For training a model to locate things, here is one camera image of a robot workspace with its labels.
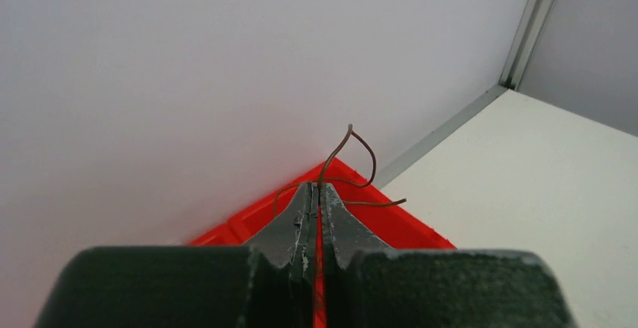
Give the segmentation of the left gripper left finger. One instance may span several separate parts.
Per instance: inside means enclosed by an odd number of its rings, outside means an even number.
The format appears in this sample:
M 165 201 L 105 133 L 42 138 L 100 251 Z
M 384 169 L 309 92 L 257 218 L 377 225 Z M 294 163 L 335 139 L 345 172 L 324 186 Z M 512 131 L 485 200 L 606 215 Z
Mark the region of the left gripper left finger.
M 247 327 L 312 327 L 318 193 L 302 183 L 287 207 L 245 244 L 251 249 Z

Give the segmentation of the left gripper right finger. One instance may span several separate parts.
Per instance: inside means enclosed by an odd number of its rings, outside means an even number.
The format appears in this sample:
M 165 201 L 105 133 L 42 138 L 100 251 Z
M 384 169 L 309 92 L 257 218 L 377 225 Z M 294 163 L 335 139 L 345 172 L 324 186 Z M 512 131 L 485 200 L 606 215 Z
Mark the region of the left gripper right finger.
M 327 326 L 368 327 L 360 256 L 390 245 L 345 207 L 333 185 L 323 185 L 320 204 Z

